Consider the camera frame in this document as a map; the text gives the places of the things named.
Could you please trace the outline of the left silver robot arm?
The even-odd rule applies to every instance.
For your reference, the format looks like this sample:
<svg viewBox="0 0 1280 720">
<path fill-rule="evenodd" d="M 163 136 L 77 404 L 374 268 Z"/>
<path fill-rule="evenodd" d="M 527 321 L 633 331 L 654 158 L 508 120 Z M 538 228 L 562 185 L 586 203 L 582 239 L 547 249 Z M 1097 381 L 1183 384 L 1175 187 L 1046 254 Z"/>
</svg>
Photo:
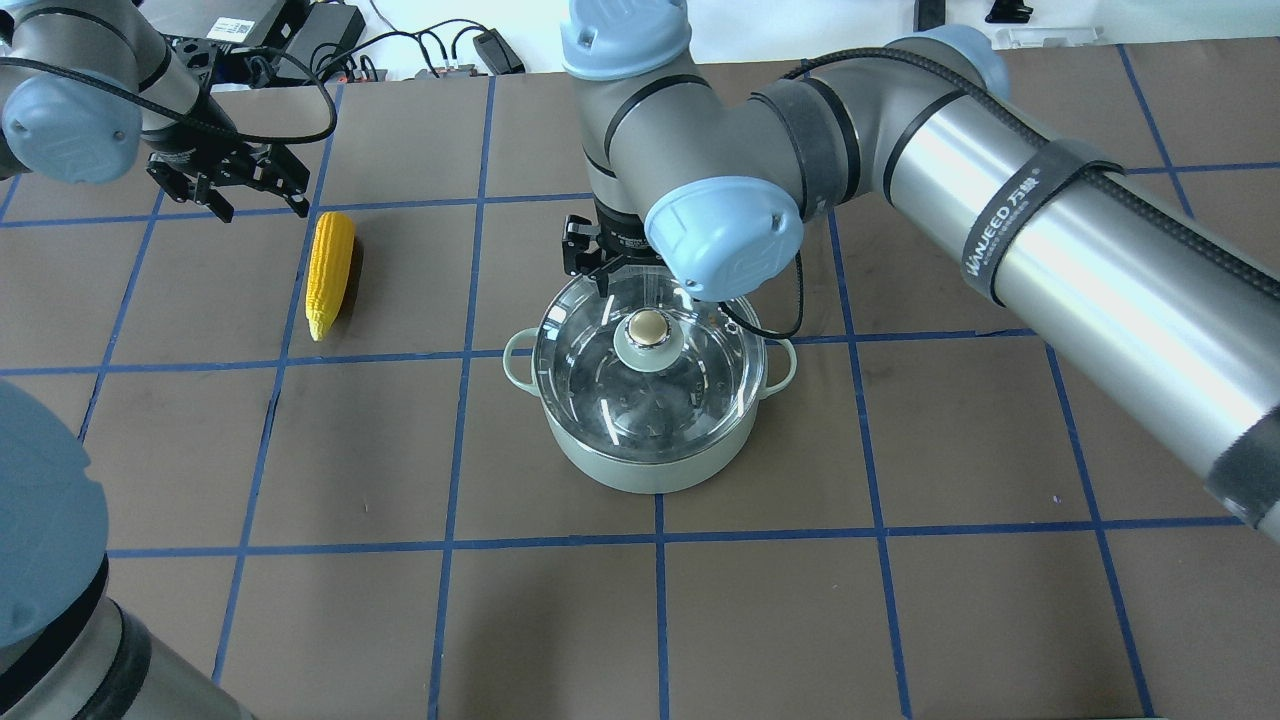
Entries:
<svg viewBox="0 0 1280 720">
<path fill-rule="evenodd" d="M 310 211 L 293 154 L 325 131 L 246 135 L 137 1 L 5 1 L 3 177 L 115 181 L 150 149 L 174 202 L 230 222 L 224 187 Z M 82 441 L 3 383 L 3 716 L 250 719 L 252 712 L 108 592 L 109 512 Z"/>
</svg>

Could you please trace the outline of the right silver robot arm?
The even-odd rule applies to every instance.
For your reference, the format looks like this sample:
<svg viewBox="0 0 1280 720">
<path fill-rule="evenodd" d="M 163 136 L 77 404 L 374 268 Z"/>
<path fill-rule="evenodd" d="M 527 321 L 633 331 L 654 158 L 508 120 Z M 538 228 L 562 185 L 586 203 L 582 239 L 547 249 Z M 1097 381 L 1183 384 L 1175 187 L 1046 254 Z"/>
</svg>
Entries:
<svg viewBox="0 0 1280 720">
<path fill-rule="evenodd" d="M 1277 537 L 1277 279 L 1012 109 L 979 31 L 819 56 L 739 108 L 698 69 L 684 1 L 571 1 L 559 37 L 593 192 L 695 299 L 753 292 L 805 222 L 879 193 Z"/>
</svg>

